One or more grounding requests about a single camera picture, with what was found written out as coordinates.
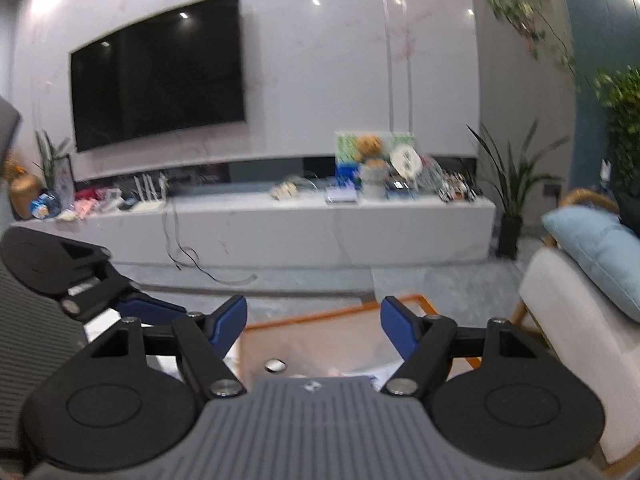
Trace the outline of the teddy bear in basket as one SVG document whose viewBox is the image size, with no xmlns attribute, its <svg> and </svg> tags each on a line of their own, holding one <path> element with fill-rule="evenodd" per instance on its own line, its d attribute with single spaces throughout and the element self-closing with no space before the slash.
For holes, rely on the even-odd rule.
<svg viewBox="0 0 640 480">
<path fill-rule="evenodd" d="M 368 133 L 356 139 L 358 176 L 362 196 L 366 200 L 379 200 L 385 196 L 385 181 L 390 174 L 381 138 Z"/>
</svg>

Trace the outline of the white wifi router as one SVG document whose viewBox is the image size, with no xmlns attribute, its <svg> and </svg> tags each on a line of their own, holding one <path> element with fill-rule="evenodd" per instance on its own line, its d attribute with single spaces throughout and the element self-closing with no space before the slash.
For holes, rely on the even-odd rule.
<svg viewBox="0 0 640 480">
<path fill-rule="evenodd" d="M 150 174 L 134 177 L 138 201 L 132 208 L 134 214 L 155 212 L 164 209 L 168 199 L 168 179 L 162 172 L 153 179 Z"/>
</svg>

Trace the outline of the white tv console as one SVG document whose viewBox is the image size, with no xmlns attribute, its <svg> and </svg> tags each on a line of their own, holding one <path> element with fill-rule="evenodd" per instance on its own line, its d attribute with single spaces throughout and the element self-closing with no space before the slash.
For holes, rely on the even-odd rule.
<svg viewBox="0 0 640 480">
<path fill-rule="evenodd" d="M 365 268 L 484 259 L 495 213 L 486 198 L 329 204 L 319 192 L 282 202 L 238 193 L 176 197 L 143 214 L 116 211 L 25 226 L 104 246 L 119 263 L 168 264 L 192 248 L 201 266 L 216 268 Z"/>
</svg>

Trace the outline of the white round paper fan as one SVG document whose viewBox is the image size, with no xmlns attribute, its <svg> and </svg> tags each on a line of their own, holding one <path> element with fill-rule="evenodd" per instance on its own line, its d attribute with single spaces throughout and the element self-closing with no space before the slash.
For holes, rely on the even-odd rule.
<svg viewBox="0 0 640 480">
<path fill-rule="evenodd" d="M 423 170 L 418 152 L 409 144 L 398 144 L 390 152 L 390 164 L 404 179 L 414 180 Z"/>
</svg>

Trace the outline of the potted long leaf plant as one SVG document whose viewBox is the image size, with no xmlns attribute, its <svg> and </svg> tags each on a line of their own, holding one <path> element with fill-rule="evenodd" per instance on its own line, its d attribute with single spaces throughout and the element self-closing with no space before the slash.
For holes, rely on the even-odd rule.
<svg viewBox="0 0 640 480">
<path fill-rule="evenodd" d="M 506 154 L 501 154 L 494 138 L 484 124 L 480 125 L 480 133 L 468 126 L 484 154 L 490 162 L 491 176 L 486 182 L 498 194 L 502 206 L 499 222 L 498 245 L 496 256 L 515 260 L 518 256 L 518 240 L 524 224 L 524 210 L 528 196 L 538 184 L 560 184 L 561 176 L 539 172 L 538 164 L 551 153 L 570 142 L 569 136 L 561 136 L 541 148 L 537 153 L 529 155 L 528 151 L 533 143 L 538 129 L 538 120 L 530 126 L 520 148 L 520 154 L 515 156 L 512 145 L 506 142 Z"/>
</svg>

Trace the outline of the black wall television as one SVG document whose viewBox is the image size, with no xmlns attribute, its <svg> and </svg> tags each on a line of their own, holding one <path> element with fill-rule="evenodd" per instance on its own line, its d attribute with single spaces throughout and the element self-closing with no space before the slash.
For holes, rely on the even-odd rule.
<svg viewBox="0 0 640 480">
<path fill-rule="evenodd" d="M 242 122 L 241 0 L 201 0 L 117 29 L 70 54 L 78 152 Z"/>
</svg>

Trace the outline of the light blue cushion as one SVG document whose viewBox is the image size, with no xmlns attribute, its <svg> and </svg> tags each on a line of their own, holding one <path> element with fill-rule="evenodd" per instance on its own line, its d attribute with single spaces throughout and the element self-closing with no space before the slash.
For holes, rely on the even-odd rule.
<svg viewBox="0 0 640 480">
<path fill-rule="evenodd" d="M 639 239 L 617 214 L 568 206 L 545 214 L 542 225 L 624 315 L 639 322 Z"/>
</svg>

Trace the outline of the gold vase dried flowers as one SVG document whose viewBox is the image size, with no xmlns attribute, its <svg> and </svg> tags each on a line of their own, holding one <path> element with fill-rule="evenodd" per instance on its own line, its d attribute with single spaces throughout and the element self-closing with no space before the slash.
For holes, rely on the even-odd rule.
<svg viewBox="0 0 640 480">
<path fill-rule="evenodd" d="M 35 174 L 30 174 L 17 154 L 9 152 L 3 167 L 3 179 L 8 184 L 9 200 L 17 218 L 32 218 L 30 205 L 39 197 L 42 183 Z"/>
</svg>

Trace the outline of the orange storage box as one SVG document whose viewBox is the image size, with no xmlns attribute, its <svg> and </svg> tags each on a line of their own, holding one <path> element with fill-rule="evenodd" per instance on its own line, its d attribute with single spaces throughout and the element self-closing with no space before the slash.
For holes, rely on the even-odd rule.
<svg viewBox="0 0 640 480">
<path fill-rule="evenodd" d="M 383 378 L 401 363 L 376 302 L 246 326 L 233 350 L 245 385 L 276 376 Z"/>
</svg>

